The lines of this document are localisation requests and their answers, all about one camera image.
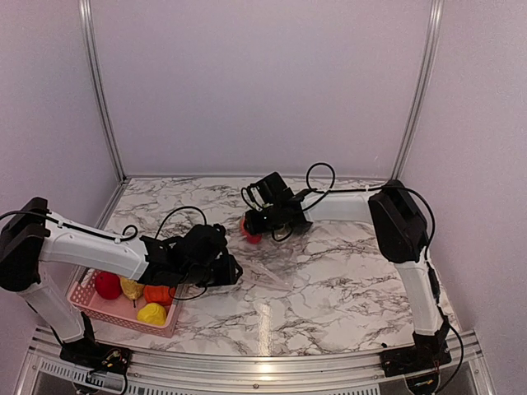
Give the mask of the orange fake fruit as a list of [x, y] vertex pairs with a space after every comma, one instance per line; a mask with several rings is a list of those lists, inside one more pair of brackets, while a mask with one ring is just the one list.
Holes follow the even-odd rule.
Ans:
[[169, 306], [173, 303], [175, 288], [169, 286], [145, 286], [143, 288], [143, 297], [148, 304], [156, 303], [162, 306]]

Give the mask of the clear zip top bag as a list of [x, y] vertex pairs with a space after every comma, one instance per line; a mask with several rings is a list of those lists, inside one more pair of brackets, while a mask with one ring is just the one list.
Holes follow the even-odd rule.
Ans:
[[229, 247], [244, 270], [239, 288], [282, 294], [305, 288], [320, 275], [330, 239], [326, 224], [282, 242], [263, 237], [251, 243], [240, 228], [230, 230]]

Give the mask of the yellow fake lemon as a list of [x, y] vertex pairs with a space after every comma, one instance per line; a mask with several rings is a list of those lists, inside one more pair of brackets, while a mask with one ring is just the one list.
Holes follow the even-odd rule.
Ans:
[[164, 306], [158, 303], [149, 303], [142, 307], [137, 313], [137, 321], [156, 326], [166, 324], [167, 312]]

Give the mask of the beige fake bread ball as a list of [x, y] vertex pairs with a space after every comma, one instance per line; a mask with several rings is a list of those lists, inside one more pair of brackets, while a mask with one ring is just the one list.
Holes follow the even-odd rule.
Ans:
[[138, 300], [143, 295], [145, 286], [134, 280], [121, 276], [119, 278], [119, 284], [123, 294], [131, 301]]

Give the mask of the red fake apple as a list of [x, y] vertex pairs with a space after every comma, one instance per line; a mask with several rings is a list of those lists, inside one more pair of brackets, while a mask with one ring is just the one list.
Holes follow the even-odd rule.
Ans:
[[95, 288], [104, 300], [116, 300], [122, 293], [119, 277], [110, 272], [100, 272], [96, 275]]

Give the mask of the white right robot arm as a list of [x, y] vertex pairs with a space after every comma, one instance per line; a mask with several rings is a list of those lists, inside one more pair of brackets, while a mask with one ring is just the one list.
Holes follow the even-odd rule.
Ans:
[[315, 222], [345, 221], [372, 224], [381, 255], [393, 263], [406, 291], [413, 314], [413, 338], [408, 362], [426, 368], [440, 354], [440, 343], [450, 330], [440, 307], [441, 288], [428, 251], [436, 228], [432, 216], [424, 216], [417, 192], [398, 180], [373, 188], [322, 191], [307, 186], [292, 192], [282, 176], [273, 172], [242, 188], [249, 207], [243, 228], [248, 235], [305, 233]]

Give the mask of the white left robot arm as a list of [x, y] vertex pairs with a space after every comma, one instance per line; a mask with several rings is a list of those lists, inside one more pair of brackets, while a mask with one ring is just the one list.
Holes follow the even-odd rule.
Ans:
[[1, 215], [1, 287], [19, 295], [84, 365], [96, 366], [104, 348], [79, 310], [49, 279], [41, 263], [87, 267], [147, 286], [231, 286], [243, 269], [227, 248], [222, 225], [195, 225], [168, 239], [127, 229], [118, 235], [52, 212], [41, 197]]

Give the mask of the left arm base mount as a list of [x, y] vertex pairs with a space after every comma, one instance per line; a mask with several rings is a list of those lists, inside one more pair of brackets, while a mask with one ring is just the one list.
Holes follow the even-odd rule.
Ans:
[[125, 375], [132, 356], [126, 347], [97, 343], [95, 346], [63, 345], [60, 359], [89, 368], [95, 372], [110, 372]]

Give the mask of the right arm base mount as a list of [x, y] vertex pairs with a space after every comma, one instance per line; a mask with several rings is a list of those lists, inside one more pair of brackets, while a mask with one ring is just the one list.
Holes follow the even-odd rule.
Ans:
[[437, 369], [452, 361], [450, 351], [432, 355], [428, 351], [418, 352], [415, 346], [407, 346], [380, 353], [380, 364], [385, 377], [413, 374], [423, 370]]

